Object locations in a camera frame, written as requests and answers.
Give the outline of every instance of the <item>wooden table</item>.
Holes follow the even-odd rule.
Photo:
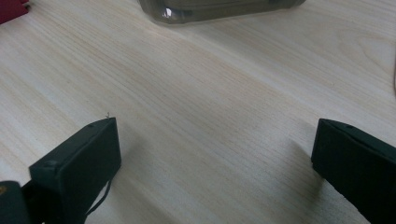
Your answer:
[[[122,167],[87,223],[366,223],[311,168],[319,118],[396,146],[396,1],[184,26],[135,0],[31,0],[0,25],[0,179],[107,113]]]

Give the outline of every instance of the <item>black wire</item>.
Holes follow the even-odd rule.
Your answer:
[[[83,218],[81,224],[85,223],[85,220],[87,219],[87,217],[88,217],[92,212],[94,212],[94,211],[102,204],[102,202],[105,201],[105,199],[106,199],[106,197],[107,197],[107,194],[108,194],[108,192],[110,191],[111,180],[112,180],[112,179],[108,180],[108,182],[107,182],[107,188],[106,188],[106,191],[105,191],[105,194],[103,195],[103,197],[99,200],[99,202],[98,202],[96,205],[94,205],[94,206],[85,214],[85,217]]]

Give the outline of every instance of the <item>translucent container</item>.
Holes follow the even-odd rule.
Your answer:
[[[139,0],[154,20],[165,23],[205,21],[297,7],[305,0]]]

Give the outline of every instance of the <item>black device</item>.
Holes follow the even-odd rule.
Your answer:
[[[91,123],[31,165],[32,179],[22,188],[0,182],[0,223],[84,223],[105,199],[120,163],[116,119]],[[92,207],[106,184],[104,198]]]
[[[320,119],[313,168],[371,223],[396,223],[396,148],[351,125]]]

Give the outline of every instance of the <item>table surface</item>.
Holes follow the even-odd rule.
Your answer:
[[[0,179],[116,117],[87,223],[366,223],[310,161],[319,118],[396,146],[396,1],[307,0],[183,26],[135,0],[31,0],[0,25]]]

